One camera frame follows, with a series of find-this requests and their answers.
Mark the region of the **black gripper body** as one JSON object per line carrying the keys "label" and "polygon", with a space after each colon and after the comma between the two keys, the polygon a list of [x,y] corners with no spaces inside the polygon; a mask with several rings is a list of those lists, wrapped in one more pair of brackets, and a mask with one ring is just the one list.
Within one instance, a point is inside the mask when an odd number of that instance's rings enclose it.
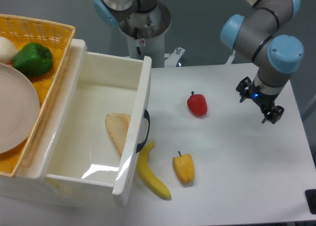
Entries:
{"label": "black gripper body", "polygon": [[279,93],[273,91],[272,94],[263,93],[259,85],[252,84],[249,88],[251,99],[260,107],[262,112],[280,112],[280,108],[275,106],[275,100]]}

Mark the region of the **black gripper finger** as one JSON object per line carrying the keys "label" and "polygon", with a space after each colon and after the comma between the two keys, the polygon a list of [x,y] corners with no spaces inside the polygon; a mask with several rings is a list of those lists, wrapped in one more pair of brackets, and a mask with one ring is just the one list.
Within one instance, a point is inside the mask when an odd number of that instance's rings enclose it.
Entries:
{"label": "black gripper finger", "polygon": [[262,124],[266,121],[271,124],[275,124],[282,117],[284,108],[282,106],[272,104],[269,107],[263,107],[261,111],[264,114],[264,119],[261,122]]}
{"label": "black gripper finger", "polygon": [[245,77],[242,79],[236,87],[236,91],[239,93],[240,100],[239,102],[242,103],[246,99],[250,99],[250,91],[249,88],[251,87],[252,81],[249,77]]}

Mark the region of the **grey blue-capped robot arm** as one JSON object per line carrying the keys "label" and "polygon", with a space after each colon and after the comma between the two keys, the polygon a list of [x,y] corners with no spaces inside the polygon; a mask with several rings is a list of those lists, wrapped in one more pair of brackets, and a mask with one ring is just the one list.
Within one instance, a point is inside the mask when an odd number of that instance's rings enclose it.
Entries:
{"label": "grey blue-capped robot arm", "polygon": [[[276,123],[284,109],[275,99],[299,68],[302,43],[293,36],[275,36],[300,9],[300,0],[246,0],[249,17],[233,15],[223,26],[221,41],[258,67],[254,79],[244,78],[236,90],[241,100],[255,102],[265,121]],[[153,67],[164,67],[164,36],[171,24],[168,8],[158,0],[94,0],[100,18],[119,27],[128,42],[131,58],[150,57]]]}

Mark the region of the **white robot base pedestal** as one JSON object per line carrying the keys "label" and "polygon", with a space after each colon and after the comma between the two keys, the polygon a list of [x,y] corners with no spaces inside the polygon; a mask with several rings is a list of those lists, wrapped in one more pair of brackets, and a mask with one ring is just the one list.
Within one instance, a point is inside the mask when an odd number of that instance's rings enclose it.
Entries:
{"label": "white robot base pedestal", "polygon": [[170,28],[171,14],[161,2],[148,13],[133,13],[119,23],[125,35],[129,57],[152,59],[153,68],[176,67],[185,49],[177,47],[172,53],[165,53],[165,34]]}

